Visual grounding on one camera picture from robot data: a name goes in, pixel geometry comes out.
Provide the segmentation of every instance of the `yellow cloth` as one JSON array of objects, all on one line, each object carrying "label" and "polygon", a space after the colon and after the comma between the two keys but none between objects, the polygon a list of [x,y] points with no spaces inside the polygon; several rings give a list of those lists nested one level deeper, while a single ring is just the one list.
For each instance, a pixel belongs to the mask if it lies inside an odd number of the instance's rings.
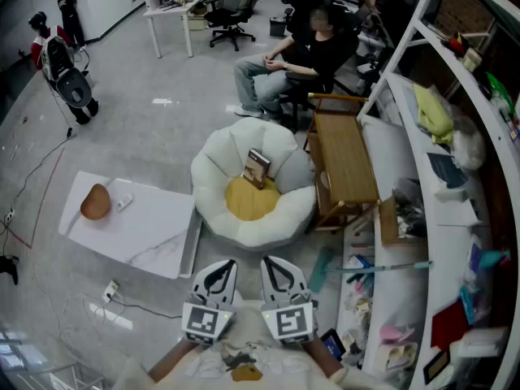
[{"label": "yellow cloth", "polygon": [[434,143],[451,143],[453,120],[446,113],[439,99],[421,85],[414,84],[414,92],[419,106],[419,124],[431,133],[431,140]]},{"label": "yellow cloth", "polygon": [[224,196],[227,208],[238,219],[255,221],[275,209],[281,194],[269,178],[266,178],[262,189],[256,189],[242,176],[237,176],[227,185]]}]

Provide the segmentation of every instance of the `phone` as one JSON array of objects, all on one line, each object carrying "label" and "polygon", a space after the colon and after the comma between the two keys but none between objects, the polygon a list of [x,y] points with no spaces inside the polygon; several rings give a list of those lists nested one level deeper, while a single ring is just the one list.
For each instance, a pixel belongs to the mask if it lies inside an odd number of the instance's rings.
[{"label": "phone", "polygon": [[336,329],[331,328],[323,336],[320,338],[321,341],[325,344],[327,349],[331,352],[332,356],[341,361],[341,356],[346,353],[345,347],[341,343],[340,337],[336,332]]}]

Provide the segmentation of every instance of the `sneaker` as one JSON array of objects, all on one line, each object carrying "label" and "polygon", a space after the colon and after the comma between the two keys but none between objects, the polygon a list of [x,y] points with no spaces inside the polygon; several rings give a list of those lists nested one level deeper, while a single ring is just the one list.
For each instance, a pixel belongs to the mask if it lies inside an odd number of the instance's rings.
[{"label": "sneaker", "polygon": [[261,119],[263,117],[263,111],[244,110],[240,106],[235,107],[233,113],[241,117],[256,117],[257,119]]}]

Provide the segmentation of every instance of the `black t-shirt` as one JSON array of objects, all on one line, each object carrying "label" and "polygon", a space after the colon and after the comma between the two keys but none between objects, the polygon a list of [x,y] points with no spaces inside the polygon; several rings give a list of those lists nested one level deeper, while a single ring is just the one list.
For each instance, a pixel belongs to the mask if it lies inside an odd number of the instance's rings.
[{"label": "black t-shirt", "polygon": [[335,35],[326,41],[316,41],[316,32],[300,31],[292,35],[294,45],[284,54],[289,63],[313,68],[322,80],[332,80],[334,73],[358,48],[355,35]]},{"label": "black t-shirt", "polygon": [[69,17],[71,15],[76,14],[76,9],[74,5],[76,4],[76,0],[58,0],[59,10],[62,11],[63,17]]}]

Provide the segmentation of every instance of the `white cushioned chair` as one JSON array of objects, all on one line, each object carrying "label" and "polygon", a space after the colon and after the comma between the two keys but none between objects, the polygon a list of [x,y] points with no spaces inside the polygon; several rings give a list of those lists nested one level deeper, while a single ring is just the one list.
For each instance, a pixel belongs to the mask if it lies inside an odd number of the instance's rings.
[{"label": "white cushioned chair", "polygon": [[[240,176],[250,149],[271,161],[267,176],[281,196],[272,212],[254,221],[237,218],[226,202],[229,183]],[[248,251],[287,244],[309,224],[316,202],[314,164],[293,134],[278,124],[247,118],[213,132],[192,162],[198,212],[216,235]]]}]

